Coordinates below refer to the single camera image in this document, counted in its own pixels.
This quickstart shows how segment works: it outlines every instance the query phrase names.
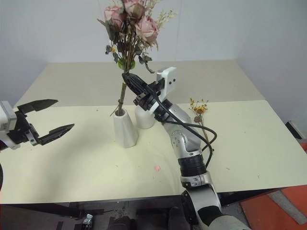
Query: white ceramic vase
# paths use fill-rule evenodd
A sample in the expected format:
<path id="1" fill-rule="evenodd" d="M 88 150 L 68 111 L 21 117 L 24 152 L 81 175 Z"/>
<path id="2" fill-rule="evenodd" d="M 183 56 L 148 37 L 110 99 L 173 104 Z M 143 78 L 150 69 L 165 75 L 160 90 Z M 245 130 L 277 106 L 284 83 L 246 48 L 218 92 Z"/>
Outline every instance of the white ceramic vase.
<path id="1" fill-rule="evenodd" d="M 124 148 L 132 147 L 136 144 L 138 140 L 138 132 L 130 119 L 128 112 L 125 109 L 123 116 L 117 116 L 113 114 L 115 138 L 119 145 Z"/>
<path id="2" fill-rule="evenodd" d="M 144 111 L 139 105 L 135 107 L 135 120 L 139 128 L 150 128 L 154 125 L 154 114 Z"/>

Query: rose bouquet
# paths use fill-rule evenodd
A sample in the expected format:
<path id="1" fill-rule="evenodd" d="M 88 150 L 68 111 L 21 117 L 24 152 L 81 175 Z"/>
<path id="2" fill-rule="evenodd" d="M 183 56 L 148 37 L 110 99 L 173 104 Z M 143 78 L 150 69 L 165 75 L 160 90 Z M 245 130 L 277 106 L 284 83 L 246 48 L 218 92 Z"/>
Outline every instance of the rose bouquet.
<path id="1" fill-rule="evenodd" d="M 114 61 L 125 73 L 135 67 L 135 58 L 144 64 L 150 73 L 154 73 L 148 62 L 147 49 L 156 46 L 160 29 L 170 18 L 175 16 L 173 10 L 161 12 L 157 20 L 152 19 L 153 8 L 160 0 L 118 0 L 104 10 L 105 21 L 97 19 L 107 31 L 110 44 L 106 54 L 112 53 Z M 115 113 L 122 115 L 126 84 L 123 82 L 120 99 Z"/>

